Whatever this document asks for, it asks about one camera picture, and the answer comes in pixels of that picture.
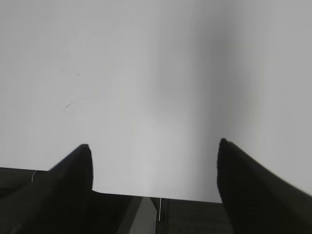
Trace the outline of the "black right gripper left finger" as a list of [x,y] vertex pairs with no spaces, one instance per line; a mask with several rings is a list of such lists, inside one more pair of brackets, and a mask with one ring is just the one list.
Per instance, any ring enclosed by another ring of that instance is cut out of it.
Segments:
[[87,144],[0,201],[2,234],[80,234],[93,186]]

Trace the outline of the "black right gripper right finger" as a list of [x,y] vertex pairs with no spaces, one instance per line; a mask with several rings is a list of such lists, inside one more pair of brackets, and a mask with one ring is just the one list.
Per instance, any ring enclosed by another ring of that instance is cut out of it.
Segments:
[[226,139],[219,143],[217,187],[235,234],[310,234],[312,197]]

